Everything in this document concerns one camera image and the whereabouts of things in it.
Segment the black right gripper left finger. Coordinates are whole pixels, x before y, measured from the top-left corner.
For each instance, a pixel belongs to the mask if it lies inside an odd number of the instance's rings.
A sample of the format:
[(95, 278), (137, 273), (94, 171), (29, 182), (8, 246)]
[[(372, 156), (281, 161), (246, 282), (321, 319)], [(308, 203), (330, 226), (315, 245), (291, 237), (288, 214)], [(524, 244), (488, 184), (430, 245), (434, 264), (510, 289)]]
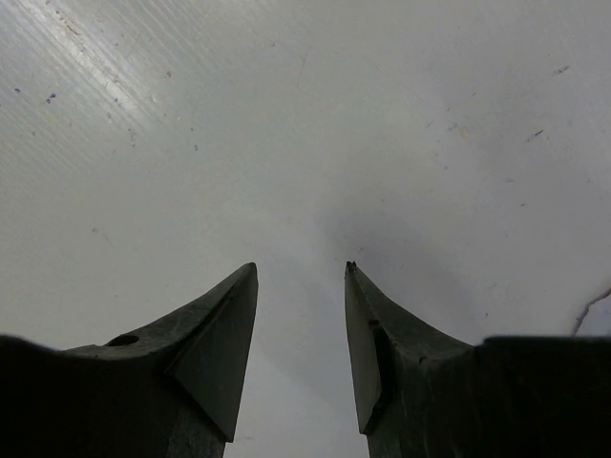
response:
[(5, 457), (221, 457), (234, 440), (258, 298), (247, 263), (104, 345), (1, 339)]

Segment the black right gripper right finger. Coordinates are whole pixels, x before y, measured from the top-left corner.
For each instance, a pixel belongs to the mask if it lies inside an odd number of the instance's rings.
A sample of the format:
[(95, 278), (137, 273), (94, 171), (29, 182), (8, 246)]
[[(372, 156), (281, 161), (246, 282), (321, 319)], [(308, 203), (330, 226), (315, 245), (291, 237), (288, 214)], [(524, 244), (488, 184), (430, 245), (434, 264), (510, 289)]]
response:
[(606, 457), (610, 342), (463, 343), (345, 274), (358, 427), (372, 457)]

